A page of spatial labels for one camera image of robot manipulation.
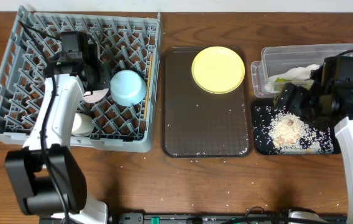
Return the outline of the grey plastic dish rack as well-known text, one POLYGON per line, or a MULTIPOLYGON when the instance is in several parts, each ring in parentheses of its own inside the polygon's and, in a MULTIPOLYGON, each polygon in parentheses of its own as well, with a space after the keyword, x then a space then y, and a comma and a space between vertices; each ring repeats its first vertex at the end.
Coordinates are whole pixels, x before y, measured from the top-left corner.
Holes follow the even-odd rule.
POLYGON ((45 58, 61 50, 60 34, 92 35, 98 57, 111 75, 138 73, 147 85, 145 98, 121 106, 110 95, 96 103, 81 101, 78 111, 93 119, 89 136, 71 138, 73 146, 107 151, 147 152, 154 138, 157 81, 162 53, 162 18, 31 13, 20 7, 0 66, 0 141, 23 144, 33 130, 44 98, 45 58))

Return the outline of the green orange snack wrapper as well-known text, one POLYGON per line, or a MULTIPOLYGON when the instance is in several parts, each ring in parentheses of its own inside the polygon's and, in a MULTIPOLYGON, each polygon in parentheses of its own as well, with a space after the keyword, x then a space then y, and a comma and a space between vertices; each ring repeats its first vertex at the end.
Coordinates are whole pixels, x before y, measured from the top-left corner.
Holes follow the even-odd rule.
POLYGON ((296 86, 302 86, 304 88, 310 89, 313 84, 313 80, 289 80, 284 78, 277 78, 273 84, 273 89, 281 90, 286 83, 292 83, 296 86))

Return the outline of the white cup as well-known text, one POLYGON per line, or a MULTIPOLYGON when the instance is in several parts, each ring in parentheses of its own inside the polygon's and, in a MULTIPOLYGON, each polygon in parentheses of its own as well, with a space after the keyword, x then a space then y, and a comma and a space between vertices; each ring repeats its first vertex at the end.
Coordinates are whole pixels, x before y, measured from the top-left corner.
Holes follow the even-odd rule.
POLYGON ((74 136, 89 136, 94 129, 93 119, 85 114, 76 113, 71 134, 74 136))

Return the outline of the dark brown serving tray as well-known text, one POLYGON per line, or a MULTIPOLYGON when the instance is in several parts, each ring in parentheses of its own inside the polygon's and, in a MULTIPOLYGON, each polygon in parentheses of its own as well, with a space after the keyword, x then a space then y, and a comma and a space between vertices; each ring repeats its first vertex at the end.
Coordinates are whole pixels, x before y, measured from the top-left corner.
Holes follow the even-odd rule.
POLYGON ((200 88, 191 64, 202 47, 170 47, 162 58, 162 151, 174 158, 246 157, 253 150, 249 87, 200 88))

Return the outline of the white napkin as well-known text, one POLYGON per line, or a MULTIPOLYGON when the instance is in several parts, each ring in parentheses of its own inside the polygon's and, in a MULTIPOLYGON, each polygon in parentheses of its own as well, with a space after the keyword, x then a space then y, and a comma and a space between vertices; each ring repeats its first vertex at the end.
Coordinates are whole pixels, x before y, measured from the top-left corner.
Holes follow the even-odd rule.
POLYGON ((276 93, 278 90, 273 89, 273 84, 277 78, 284 78, 289 80, 311 80, 310 75, 312 70, 317 70, 320 67, 318 64, 311 64, 307 67, 296 67, 291 68, 289 71, 271 76, 265 84, 265 90, 267 92, 276 93))

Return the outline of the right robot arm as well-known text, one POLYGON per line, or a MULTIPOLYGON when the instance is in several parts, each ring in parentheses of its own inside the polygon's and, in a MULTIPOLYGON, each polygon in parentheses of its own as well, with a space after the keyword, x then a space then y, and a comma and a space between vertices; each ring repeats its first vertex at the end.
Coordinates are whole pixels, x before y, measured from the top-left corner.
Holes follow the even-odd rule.
POLYGON ((327 57, 310 77, 314 81, 310 89, 286 83, 273 104, 316 129, 334 130, 346 176, 347 222, 353 223, 353 57, 327 57))

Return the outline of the clear plastic waste bin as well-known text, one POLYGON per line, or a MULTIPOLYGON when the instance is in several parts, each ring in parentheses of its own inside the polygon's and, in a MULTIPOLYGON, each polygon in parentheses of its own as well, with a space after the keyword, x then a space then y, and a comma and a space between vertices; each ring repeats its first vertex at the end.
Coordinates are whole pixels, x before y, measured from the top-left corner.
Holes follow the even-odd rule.
POLYGON ((274 98, 276 93, 267 92, 265 84, 271 76, 289 71, 291 68, 322 65, 327 57, 336 56, 353 49, 353 44, 316 44, 266 47, 262 49, 260 61, 251 64, 254 95, 258 98, 274 98))

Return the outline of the white bowl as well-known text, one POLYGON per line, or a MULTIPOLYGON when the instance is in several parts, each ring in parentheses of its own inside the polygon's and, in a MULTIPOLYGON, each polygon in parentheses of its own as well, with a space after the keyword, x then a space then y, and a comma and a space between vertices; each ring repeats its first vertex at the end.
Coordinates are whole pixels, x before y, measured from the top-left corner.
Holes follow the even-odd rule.
POLYGON ((105 88, 103 90, 86 91, 83 95, 83 101, 86 103, 95 103, 104 98, 109 89, 105 88))

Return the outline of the yellow plate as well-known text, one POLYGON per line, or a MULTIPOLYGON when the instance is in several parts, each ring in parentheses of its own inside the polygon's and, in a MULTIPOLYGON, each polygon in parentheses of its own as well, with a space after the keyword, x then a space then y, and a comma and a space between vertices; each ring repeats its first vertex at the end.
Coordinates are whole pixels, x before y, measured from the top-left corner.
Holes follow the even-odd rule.
POLYGON ((196 84, 209 93, 234 91, 245 77, 245 63, 237 52, 227 47, 208 47, 193 59, 191 74, 196 84))

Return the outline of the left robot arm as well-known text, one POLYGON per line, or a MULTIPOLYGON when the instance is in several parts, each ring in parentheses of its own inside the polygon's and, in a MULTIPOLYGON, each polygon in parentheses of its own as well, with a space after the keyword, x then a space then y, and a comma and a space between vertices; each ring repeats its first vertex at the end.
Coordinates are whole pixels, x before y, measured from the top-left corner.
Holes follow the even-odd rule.
POLYGON ((61 223, 107 223, 108 206, 88 195, 84 174, 70 151, 77 107, 85 93, 105 82, 104 72, 88 34, 63 32, 60 40, 61 51, 44 68, 39 115, 22 149, 7 153, 7 174, 24 215, 61 223))

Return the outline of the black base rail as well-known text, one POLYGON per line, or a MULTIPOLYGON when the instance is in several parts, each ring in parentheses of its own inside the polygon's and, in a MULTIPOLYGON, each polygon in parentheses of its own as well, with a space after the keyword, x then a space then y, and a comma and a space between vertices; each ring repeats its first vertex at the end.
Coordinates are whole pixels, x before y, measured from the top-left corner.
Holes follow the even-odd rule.
POLYGON ((245 213, 147 213, 134 211, 129 213, 109 214, 108 223, 111 224, 211 224, 226 223, 234 220, 236 223, 286 223, 287 218, 302 218, 323 223, 346 223, 345 215, 318 215, 306 208, 292 208, 280 211, 270 211, 262 207, 252 207, 245 213))

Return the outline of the light blue bowl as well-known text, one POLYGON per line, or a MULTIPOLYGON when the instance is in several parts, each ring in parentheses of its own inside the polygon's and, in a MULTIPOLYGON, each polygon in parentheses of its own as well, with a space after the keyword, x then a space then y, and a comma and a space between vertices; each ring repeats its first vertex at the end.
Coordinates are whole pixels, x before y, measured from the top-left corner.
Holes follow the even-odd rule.
POLYGON ((111 78, 111 97, 121 106, 139 104, 146 96, 144 79, 132 70, 122 70, 111 78))

